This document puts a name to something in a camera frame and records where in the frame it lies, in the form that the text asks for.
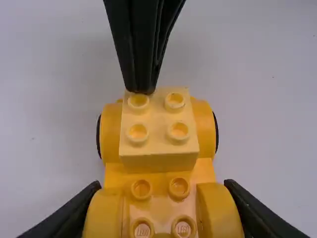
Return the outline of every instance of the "black wheel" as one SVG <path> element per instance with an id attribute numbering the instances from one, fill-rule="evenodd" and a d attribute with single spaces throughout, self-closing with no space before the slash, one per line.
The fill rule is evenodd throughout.
<path id="1" fill-rule="evenodd" d="M 216 115 L 214 114 L 214 112 L 212 112 L 212 114 L 213 114 L 213 119 L 214 119 L 214 126 L 216 127 L 216 151 L 215 151 L 215 153 L 217 153 L 218 144 L 219 144 L 218 123 L 217 123 L 217 118 L 216 118 Z"/>
<path id="2" fill-rule="evenodd" d="M 100 135 L 100 119 L 101 119 L 101 115 L 98 117 L 98 121 L 97 121 L 96 141 L 97 141 L 98 154 L 99 154 L 99 157 L 100 157 L 100 159 L 101 159 L 101 153 L 100 153 L 100 139 L 99 139 L 99 135 Z"/>

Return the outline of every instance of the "lego duplo brick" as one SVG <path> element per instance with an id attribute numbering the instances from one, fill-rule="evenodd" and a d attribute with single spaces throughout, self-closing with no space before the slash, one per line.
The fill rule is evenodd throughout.
<path id="1" fill-rule="evenodd" d="M 190 171 L 199 144 L 186 87 L 158 88 L 150 96 L 125 92 L 119 157 L 129 172 Z"/>

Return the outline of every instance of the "yellow lego brick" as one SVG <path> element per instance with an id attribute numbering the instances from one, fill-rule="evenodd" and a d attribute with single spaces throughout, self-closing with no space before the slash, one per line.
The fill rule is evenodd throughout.
<path id="1" fill-rule="evenodd" d="M 198 153 L 187 88 L 158 88 L 151 96 L 125 93 L 119 157 L 129 172 L 190 171 Z"/>
<path id="2" fill-rule="evenodd" d="M 119 163 L 107 163 L 105 189 L 121 188 L 122 237 L 198 238 L 196 184 L 215 182 L 211 158 L 199 158 L 192 171 L 128 173 Z"/>

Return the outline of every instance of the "white background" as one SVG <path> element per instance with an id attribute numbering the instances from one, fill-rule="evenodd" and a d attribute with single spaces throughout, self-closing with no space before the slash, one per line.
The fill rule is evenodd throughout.
<path id="1" fill-rule="evenodd" d="M 188 0 L 158 84 L 213 107 L 219 182 L 317 237 L 317 1 Z M 103 181 L 96 120 L 123 90 L 102 0 L 1 1 L 1 237 Z"/>

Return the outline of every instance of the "yellow toy vehicle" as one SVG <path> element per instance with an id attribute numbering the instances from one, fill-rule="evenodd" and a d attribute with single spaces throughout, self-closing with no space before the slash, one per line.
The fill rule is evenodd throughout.
<path id="1" fill-rule="evenodd" d="M 105 182 L 21 238 L 306 238 L 233 180 L 217 183 L 218 126 L 186 87 L 156 88 L 185 0 L 105 0 L 126 91 L 97 125 Z"/>

